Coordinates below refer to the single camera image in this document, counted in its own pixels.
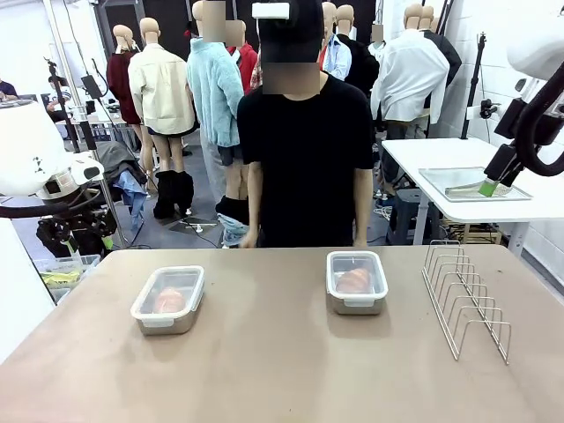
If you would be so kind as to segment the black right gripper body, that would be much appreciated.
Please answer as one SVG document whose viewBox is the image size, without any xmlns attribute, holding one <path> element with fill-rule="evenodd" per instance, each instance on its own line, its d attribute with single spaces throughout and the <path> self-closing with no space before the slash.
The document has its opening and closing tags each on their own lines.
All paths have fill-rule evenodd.
<svg viewBox="0 0 564 423">
<path fill-rule="evenodd" d="M 494 132 L 507 140 L 516 141 L 519 145 L 533 144 L 533 108 L 521 98 L 513 99 L 508 105 L 500 108 L 500 121 Z"/>
</svg>

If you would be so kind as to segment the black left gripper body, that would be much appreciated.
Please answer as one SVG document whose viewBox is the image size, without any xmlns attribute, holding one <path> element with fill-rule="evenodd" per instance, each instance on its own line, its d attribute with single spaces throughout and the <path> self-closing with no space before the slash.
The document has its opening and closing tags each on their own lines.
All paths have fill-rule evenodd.
<svg viewBox="0 0 564 423">
<path fill-rule="evenodd" d="M 83 209 L 75 213 L 59 213 L 38 220 L 36 236 L 41 241 L 69 241 L 78 234 L 94 234 L 102 239 L 116 232 L 114 214 L 109 209 Z"/>
</svg>

